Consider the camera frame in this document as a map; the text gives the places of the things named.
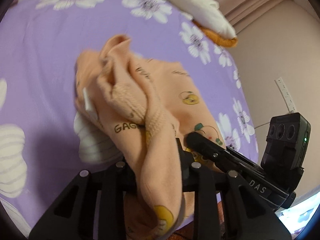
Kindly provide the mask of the orange cartoon print garment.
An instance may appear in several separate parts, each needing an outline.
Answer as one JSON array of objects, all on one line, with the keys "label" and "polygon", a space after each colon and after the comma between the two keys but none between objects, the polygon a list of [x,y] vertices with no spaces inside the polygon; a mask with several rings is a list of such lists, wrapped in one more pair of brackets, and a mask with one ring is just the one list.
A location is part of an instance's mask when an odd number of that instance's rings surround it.
[{"label": "orange cartoon print garment", "polygon": [[179,62],[136,56],[125,35],[76,62],[76,106],[107,134],[136,177],[137,194],[125,197],[128,239],[158,239],[194,212],[183,193],[178,147],[199,132],[225,142],[199,90]]}]

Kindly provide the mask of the white power strip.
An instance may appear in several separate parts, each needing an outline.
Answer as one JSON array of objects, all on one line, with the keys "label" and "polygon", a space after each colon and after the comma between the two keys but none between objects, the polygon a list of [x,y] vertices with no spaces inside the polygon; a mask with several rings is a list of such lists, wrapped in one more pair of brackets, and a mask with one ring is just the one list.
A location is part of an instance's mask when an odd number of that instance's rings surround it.
[{"label": "white power strip", "polygon": [[279,77],[275,79],[275,83],[284,99],[285,105],[287,106],[289,113],[295,113],[297,109],[293,101],[293,98],[289,93],[287,86],[285,85],[284,80],[281,77]]}]

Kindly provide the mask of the purple floral bed sheet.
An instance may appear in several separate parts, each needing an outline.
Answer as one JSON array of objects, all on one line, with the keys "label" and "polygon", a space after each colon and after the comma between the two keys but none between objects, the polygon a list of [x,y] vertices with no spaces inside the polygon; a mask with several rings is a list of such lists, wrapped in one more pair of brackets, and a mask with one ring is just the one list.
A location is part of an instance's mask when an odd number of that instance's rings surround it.
[{"label": "purple floral bed sheet", "polygon": [[114,35],[140,57],[180,62],[227,144],[257,161],[230,53],[165,0],[20,0],[1,21],[1,204],[23,236],[81,170],[121,158],[75,107],[75,64]]}]

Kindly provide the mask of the white plush goose toy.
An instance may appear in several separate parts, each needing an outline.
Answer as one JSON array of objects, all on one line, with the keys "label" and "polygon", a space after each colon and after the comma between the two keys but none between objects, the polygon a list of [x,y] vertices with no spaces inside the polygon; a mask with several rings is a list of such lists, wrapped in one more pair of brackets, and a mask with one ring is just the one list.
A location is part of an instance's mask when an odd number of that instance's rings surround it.
[{"label": "white plush goose toy", "polygon": [[238,44],[233,26],[219,10],[215,0],[167,0],[181,12],[188,15],[192,22],[218,46],[232,48]]}]

